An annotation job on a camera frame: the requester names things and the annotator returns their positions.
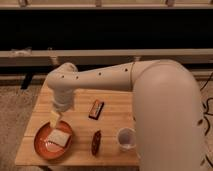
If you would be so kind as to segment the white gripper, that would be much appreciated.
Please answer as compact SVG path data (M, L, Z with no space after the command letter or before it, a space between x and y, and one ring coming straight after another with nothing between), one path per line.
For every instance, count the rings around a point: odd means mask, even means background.
M50 127L55 128L62 118L60 112L66 112L74 107L74 90L54 90L52 103L55 111L51 111L50 114Z

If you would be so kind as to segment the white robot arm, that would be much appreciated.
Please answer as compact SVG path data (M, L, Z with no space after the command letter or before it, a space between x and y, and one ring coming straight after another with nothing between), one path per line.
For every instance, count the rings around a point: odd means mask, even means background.
M140 61L83 72L65 63L46 83L62 112L79 88L131 92L140 171L207 171L201 92L180 63Z

